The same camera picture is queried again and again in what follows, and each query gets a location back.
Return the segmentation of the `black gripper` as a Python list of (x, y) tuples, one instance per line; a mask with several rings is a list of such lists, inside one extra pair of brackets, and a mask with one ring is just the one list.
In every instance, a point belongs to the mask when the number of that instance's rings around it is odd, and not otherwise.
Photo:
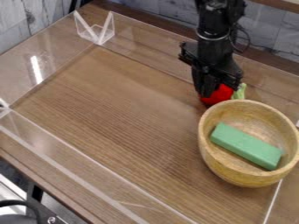
[(209, 98), (217, 84), (233, 91), (239, 89), (243, 71), (232, 58), (232, 44), (228, 41), (182, 41), (178, 60), (190, 66), (195, 90)]

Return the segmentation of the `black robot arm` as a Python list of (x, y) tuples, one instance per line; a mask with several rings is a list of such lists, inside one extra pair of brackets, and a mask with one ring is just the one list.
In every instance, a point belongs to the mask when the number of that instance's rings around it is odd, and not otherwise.
[(180, 43), (178, 60), (190, 66), (200, 97), (211, 98), (220, 85), (239, 89), (243, 71), (233, 60), (236, 31), (245, 12), (244, 0), (195, 0), (199, 13), (196, 41)]

